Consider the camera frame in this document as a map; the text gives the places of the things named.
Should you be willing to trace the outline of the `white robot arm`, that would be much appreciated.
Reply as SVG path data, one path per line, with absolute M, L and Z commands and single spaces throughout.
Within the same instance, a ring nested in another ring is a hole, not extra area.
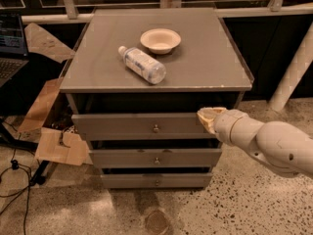
M 313 177 L 313 138 L 281 121 L 262 122 L 239 110 L 202 108 L 198 118 L 220 142 L 236 146 L 283 177 Z

